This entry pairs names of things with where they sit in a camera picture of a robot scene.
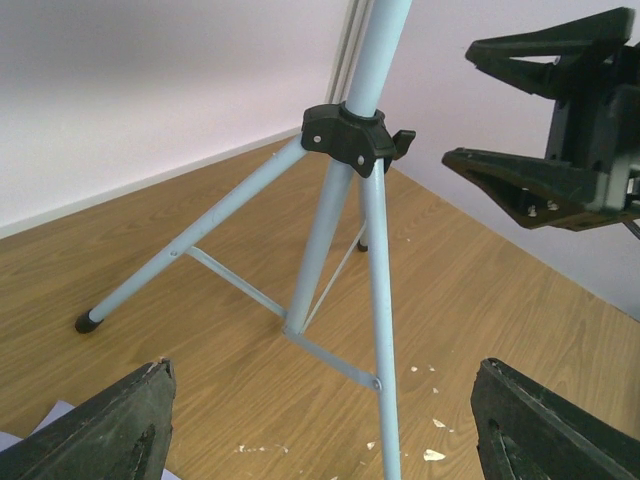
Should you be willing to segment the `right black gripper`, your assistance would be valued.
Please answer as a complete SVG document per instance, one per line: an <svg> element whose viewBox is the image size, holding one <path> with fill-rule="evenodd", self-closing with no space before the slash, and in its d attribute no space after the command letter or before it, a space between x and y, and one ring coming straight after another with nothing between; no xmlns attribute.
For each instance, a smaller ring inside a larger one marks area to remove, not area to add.
<svg viewBox="0 0 640 480"><path fill-rule="evenodd" d="M528 33L475 40L465 58L556 101L545 158L456 148L442 164L526 229L574 232L639 218L639 47L617 7Z"/></svg>

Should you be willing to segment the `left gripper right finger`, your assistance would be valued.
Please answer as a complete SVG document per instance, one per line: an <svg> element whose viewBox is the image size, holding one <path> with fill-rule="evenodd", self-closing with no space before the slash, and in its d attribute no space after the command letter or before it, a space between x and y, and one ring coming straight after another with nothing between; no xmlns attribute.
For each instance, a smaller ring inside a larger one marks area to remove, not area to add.
<svg viewBox="0 0 640 480"><path fill-rule="evenodd" d="M471 394L486 479L637 479L639 441L496 358Z"/></svg>

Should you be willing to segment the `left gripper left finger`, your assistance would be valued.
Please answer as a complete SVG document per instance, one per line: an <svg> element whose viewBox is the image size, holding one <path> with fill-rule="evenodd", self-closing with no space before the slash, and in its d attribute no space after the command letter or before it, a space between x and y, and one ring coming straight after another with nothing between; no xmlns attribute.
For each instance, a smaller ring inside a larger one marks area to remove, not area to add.
<svg viewBox="0 0 640 480"><path fill-rule="evenodd" d="M172 436L173 364L142 365L1 453L3 479L159 479Z"/></svg>

